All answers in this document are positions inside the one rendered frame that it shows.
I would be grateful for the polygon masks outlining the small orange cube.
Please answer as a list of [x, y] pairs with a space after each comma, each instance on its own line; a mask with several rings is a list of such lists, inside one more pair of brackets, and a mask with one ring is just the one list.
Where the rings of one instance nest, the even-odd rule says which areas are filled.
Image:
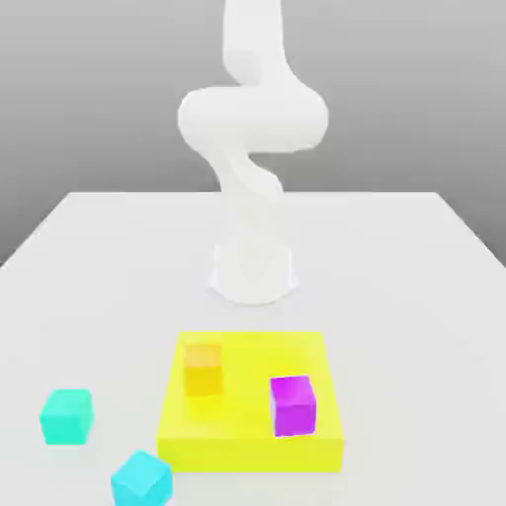
[[184, 385], [188, 396], [222, 393], [221, 346], [214, 343], [192, 343], [185, 348]]

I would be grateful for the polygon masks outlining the small magenta cube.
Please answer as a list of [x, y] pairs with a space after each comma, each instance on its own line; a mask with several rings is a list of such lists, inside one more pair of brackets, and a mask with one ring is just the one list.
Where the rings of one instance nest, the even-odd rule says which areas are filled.
[[315, 432], [317, 401], [308, 375], [269, 379], [270, 410], [275, 437]]

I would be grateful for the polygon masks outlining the small turquoise cube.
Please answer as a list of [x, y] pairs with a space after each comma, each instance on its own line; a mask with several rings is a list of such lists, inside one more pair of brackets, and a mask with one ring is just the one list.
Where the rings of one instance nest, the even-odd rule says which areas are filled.
[[47, 445], [84, 445], [93, 420], [92, 395], [83, 388], [52, 390], [40, 414], [42, 434]]

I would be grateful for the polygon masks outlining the small cyan cube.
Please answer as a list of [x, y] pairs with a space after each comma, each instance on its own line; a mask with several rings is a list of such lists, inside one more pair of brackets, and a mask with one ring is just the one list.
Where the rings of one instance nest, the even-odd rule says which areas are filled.
[[166, 506], [174, 493], [172, 467], [145, 452], [134, 452], [111, 476], [115, 506]]

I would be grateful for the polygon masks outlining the large yellow box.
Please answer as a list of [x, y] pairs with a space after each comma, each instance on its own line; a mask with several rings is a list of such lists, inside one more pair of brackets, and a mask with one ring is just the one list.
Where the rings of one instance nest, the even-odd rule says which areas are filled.
[[[185, 348], [221, 346], [222, 393], [188, 396]], [[275, 437], [269, 379], [308, 375], [315, 432]], [[324, 337], [314, 331], [187, 331], [178, 336], [157, 455], [181, 472], [338, 472], [344, 434]]]

